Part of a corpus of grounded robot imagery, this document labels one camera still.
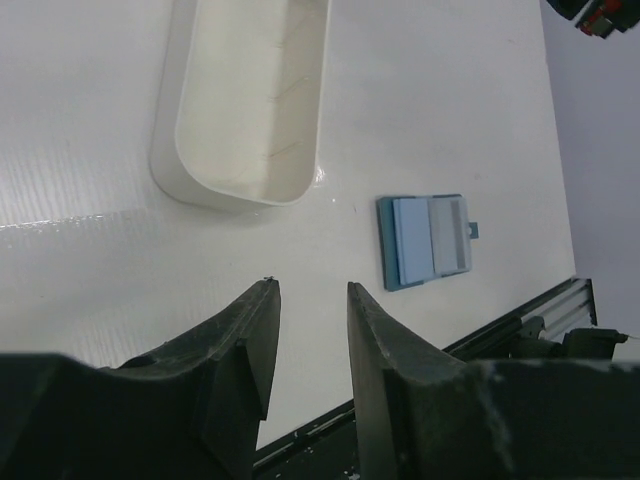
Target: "black and red object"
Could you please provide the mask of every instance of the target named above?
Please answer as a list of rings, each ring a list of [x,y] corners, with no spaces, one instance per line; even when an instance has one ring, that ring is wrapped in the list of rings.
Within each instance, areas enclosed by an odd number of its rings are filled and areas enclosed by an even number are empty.
[[[582,15],[576,28],[584,34],[607,38],[615,30],[625,33],[640,22],[640,0],[547,0],[568,20]]]

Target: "white tray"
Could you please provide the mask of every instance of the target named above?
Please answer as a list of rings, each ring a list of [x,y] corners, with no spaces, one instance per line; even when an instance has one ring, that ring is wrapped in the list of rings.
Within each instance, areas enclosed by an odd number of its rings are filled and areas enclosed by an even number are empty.
[[[289,205],[315,175],[329,0],[176,0],[151,171],[177,200]]]

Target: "gray wall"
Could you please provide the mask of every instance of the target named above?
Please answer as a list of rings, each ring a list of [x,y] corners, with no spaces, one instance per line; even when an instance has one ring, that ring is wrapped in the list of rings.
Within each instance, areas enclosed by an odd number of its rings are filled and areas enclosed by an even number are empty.
[[[600,324],[640,336],[640,27],[589,38],[542,3],[578,274]]]

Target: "tabletop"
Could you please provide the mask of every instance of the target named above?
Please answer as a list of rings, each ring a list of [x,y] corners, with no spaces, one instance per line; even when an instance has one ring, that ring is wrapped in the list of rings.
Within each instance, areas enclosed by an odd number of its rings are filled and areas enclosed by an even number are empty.
[[[149,173],[171,7],[0,0],[0,350],[117,366],[275,276],[264,445],[351,397],[348,281],[444,347],[574,274],[538,2],[335,0],[314,185],[241,215]],[[375,199],[446,193],[473,271],[385,292]]]

